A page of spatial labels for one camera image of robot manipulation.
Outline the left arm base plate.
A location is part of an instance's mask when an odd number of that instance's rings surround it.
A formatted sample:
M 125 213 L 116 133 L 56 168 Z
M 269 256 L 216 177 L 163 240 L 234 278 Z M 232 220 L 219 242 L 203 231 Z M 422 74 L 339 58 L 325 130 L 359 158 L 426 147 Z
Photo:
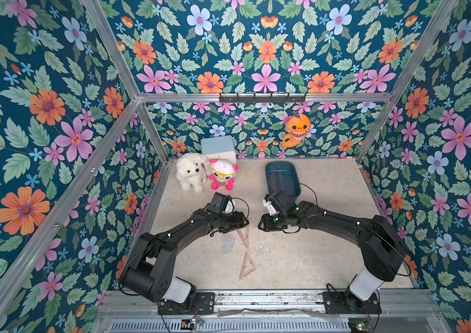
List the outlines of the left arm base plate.
M 216 294 L 213 292 L 192 292 L 183 302 L 163 301 L 159 303 L 158 314 L 177 315 L 208 315 L 214 312 Z

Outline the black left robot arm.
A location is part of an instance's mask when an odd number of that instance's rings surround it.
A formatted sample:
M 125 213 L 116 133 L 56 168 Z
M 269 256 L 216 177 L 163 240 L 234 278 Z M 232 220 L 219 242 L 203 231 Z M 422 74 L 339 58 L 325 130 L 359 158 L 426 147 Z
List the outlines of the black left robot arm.
M 202 237 L 230 233 L 248 225 L 245 213 L 235 210 L 232 197 L 214 194 L 210 203 L 174 228 L 158 234 L 143 233 L 138 238 L 118 279 L 119 290 L 151 302 L 193 302 L 195 287 L 174 276 L 177 255 Z

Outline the teal plastic storage box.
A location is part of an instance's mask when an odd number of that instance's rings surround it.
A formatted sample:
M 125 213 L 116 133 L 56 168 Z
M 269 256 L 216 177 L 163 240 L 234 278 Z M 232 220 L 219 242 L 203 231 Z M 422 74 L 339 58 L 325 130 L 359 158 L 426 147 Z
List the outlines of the teal plastic storage box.
M 291 199 L 295 200 L 302 192 L 295 165 L 291 162 L 268 163 L 265 166 L 265 179 L 269 194 L 284 191 Z

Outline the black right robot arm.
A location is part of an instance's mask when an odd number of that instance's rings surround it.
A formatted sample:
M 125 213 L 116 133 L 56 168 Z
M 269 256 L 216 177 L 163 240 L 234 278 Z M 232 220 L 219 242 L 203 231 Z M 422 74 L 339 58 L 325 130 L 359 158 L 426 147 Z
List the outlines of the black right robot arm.
M 263 206 L 267 213 L 261 217 L 259 229 L 264 232 L 294 226 L 332 234 L 357 245 L 364 266 L 347 292 L 359 301 L 368 301 L 384 283 L 393 281 L 406 260 L 405 242 L 383 216 L 368 219 L 339 214 L 308 201 L 296 203 L 284 191 L 266 195 Z

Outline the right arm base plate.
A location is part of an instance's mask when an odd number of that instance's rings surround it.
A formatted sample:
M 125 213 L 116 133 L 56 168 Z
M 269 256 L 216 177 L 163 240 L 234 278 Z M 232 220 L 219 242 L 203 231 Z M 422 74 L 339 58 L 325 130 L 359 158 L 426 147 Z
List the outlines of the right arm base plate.
M 325 291 L 324 308 L 327 314 L 381 314 L 378 293 L 373 293 L 367 301 L 362 301 L 350 291 Z

